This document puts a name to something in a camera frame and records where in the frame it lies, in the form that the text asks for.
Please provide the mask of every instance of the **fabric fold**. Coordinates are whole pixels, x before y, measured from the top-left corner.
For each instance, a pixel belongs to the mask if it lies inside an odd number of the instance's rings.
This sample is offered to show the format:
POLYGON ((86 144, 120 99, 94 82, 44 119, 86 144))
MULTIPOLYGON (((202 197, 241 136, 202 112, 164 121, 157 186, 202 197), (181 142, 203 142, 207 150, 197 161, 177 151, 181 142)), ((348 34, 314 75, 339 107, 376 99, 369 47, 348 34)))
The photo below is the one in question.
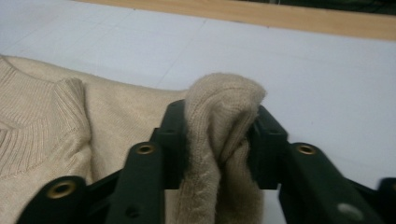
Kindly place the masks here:
POLYGON ((264 95, 257 83, 230 74, 203 77, 189 89, 190 167, 180 190, 172 192, 177 203, 168 223, 261 222, 262 192, 246 165, 246 133, 264 95))

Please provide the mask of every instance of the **beige knit fabric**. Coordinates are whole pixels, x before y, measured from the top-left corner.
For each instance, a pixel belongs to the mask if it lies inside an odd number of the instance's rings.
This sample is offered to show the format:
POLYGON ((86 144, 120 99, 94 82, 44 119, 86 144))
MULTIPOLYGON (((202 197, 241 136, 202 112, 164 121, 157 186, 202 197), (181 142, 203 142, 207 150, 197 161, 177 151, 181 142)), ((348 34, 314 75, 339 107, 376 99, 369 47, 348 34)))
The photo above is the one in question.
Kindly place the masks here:
POLYGON ((166 191, 166 223, 261 223, 245 133, 264 91, 251 80, 215 74, 188 91, 162 91, 2 57, 0 88, 2 223, 55 177, 90 182, 119 170, 128 149, 161 124, 166 106, 184 98, 191 163, 181 188, 166 191), (32 125, 37 120, 45 122, 32 125))

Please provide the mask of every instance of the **sweater collar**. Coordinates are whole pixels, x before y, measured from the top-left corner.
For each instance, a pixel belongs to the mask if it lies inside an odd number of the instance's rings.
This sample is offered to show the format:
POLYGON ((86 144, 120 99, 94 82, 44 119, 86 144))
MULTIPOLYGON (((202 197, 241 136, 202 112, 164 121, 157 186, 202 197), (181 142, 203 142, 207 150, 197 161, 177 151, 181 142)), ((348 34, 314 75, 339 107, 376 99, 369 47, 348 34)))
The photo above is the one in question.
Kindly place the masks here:
POLYGON ((48 82, 0 56, 0 179, 26 172, 74 130, 89 130, 84 90, 76 78, 48 82))

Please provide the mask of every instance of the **beige sweater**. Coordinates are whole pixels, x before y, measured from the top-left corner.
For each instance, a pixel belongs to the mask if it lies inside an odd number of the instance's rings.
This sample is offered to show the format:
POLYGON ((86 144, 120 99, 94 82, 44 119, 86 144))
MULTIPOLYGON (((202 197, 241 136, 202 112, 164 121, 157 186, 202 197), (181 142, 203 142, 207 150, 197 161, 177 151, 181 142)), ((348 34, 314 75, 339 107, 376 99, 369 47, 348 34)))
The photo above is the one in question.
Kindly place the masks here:
POLYGON ((187 91, 123 84, 33 60, 0 57, 0 220, 14 223, 47 182, 88 183, 122 168, 168 104, 186 99, 190 166, 167 190, 166 223, 261 223, 262 192, 246 167, 246 131, 264 90, 236 75, 187 91))

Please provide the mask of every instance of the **white table surface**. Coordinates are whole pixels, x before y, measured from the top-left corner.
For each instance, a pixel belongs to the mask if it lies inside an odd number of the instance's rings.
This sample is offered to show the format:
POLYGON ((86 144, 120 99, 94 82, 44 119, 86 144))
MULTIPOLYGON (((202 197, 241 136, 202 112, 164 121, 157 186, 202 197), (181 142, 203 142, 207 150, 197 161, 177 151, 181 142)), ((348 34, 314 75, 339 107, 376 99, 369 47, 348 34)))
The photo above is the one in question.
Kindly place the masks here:
MULTIPOLYGON (((214 72, 249 77, 268 91, 262 104, 291 142, 320 147, 346 177, 370 188, 396 176, 396 42, 0 0, 0 53, 169 90, 214 72)), ((266 193, 265 223, 285 223, 276 192, 266 193)))

